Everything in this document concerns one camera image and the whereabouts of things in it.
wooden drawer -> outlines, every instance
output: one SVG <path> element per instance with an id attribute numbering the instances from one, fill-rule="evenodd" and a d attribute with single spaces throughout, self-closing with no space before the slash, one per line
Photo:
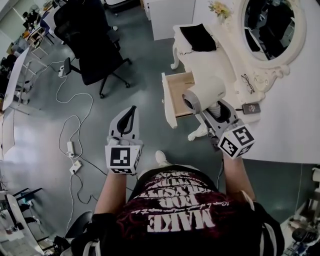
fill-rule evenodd
<path id="1" fill-rule="evenodd" d="M 176 118 L 192 115 L 182 99 L 182 94 L 195 85 L 192 72 L 166 75 L 162 73 L 162 84 L 164 91 L 164 112 L 166 121 L 175 129 Z"/>

concrete floor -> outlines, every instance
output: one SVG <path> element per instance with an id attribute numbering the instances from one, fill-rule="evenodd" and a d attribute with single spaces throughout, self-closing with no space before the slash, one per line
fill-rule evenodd
<path id="1" fill-rule="evenodd" d="M 118 17 L 108 13 L 107 17 L 111 26 L 119 27 L 121 55 L 133 62 L 133 65 L 124 64 L 117 70 L 118 75 L 131 83 L 131 88 L 125 88 L 121 81 L 110 77 L 103 91 L 106 98 L 100 99 L 100 82 L 85 86 L 78 73 L 71 72 L 67 76 L 58 95 L 60 100 L 66 101 L 76 93 L 89 93 L 94 99 L 91 113 L 80 131 L 82 156 L 107 171 L 104 146 L 110 122 L 120 111 L 136 105 L 140 115 L 140 139 L 144 142 L 139 171 L 154 166 L 156 150 L 163 150 L 170 162 L 193 165 L 215 181 L 220 169 L 221 154 L 213 153 L 206 137 L 188 141 L 188 134 L 199 125 L 196 118 L 180 118 L 177 129 L 171 129 L 165 118 L 161 73 L 170 75 L 184 72 L 182 64 L 175 71 L 170 68 L 173 62 L 173 38 L 153 41 L 151 23 L 140 7 L 121 12 Z M 95 42 L 92 42 L 92 45 L 93 54 L 98 55 L 99 51 L 103 51 L 103 46 L 97 46 Z M 47 47 L 47 50 L 50 54 L 43 58 L 47 64 L 74 57 L 72 51 L 60 43 Z M 72 63 L 78 66 L 77 59 Z M 54 64 L 53 67 L 58 70 L 60 64 Z M 29 104 L 41 110 L 22 107 L 30 111 L 29 116 L 15 112 L 15 146 L 5 155 L 4 161 L 0 162 L 0 170 L 8 182 L 10 192 L 14 193 L 26 187 L 43 188 L 36 194 L 32 211 L 40 217 L 45 232 L 63 236 L 71 214 L 71 161 L 58 149 L 59 134 L 64 121 L 71 115 L 78 115 L 81 120 L 84 118 L 91 99 L 80 95 L 68 104 L 58 103 L 55 97 L 61 82 L 62 79 L 51 68 L 37 80 L 30 92 Z M 65 152 L 67 140 L 77 126 L 78 121 L 75 118 L 65 126 L 61 137 L 61 148 Z M 75 151 L 80 152 L 77 143 Z M 82 163 L 83 167 L 78 172 L 84 183 L 80 197 L 86 201 L 90 194 L 99 196 L 105 176 L 90 164 L 84 161 Z M 305 201 L 307 194 L 314 190 L 311 165 L 245 160 L 245 167 L 257 200 L 280 222 L 295 211 L 301 167 L 299 205 Z M 131 176 L 128 177 L 127 186 L 132 189 L 135 186 L 135 179 Z M 91 200 L 88 205 L 80 203 L 76 195 L 79 188 L 80 182 L 74 177 L 72 222 L 84 211 L 93 210 L 96 204 L 95 200 Z"/>

white mirror frame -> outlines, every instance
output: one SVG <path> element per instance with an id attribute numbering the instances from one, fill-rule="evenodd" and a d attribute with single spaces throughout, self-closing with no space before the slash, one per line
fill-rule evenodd
<path id="1" fill-rule="evenodd" d="M 289 75 L 291 63 L 300 53 L 304 46 L 307 34 L 307 21 L 305 12 L 301 7 L 300 0 L 288 0 L 294 12 L 294 33 L 288 48 L 277 58 L 272 60 L 259 60 L 255 58 L 249 50 L 245 37 L 245 13 L 249 0 L 236 0 L 234 4 L 234 13 L 231 19 L 225 23 L 228 30 L 234 30 L 237 34 L 238 48 L 242 57 L 252 66 L 254 84 L 261 92 L 267 92 L 277 78 Z"/>

electrical outlet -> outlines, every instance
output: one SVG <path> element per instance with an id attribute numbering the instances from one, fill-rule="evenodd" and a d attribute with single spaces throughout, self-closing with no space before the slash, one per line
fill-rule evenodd
<path id="1" fill-rule="evenodd" d="M 69 169 L 69 171 L 71 172 L 72 175 L 74 175 L 80 169 L 81 166 L 82 166 L 82 163 L 79 160 L 77 160 Z"/>

eyeglasses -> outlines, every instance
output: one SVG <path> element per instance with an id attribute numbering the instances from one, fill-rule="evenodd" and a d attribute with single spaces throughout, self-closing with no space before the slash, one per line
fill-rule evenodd
<path id="1" fill-rule="evenodd" d="M 254 89 L 254 87 L 252 86 L 252 84 L 250 83 L 249 77 L 248 77 L 246 74 L 244 74 L 244 75 L 241 75 L 241 78 L 242 78 L 242 81 L 243 81 L 244 83 L 247 83 L 246 88 L 247 88 L 248 92 L 249 92 L 250 94 L 254 93 L 254 92 L 255 92 L 255 89 Z"/>

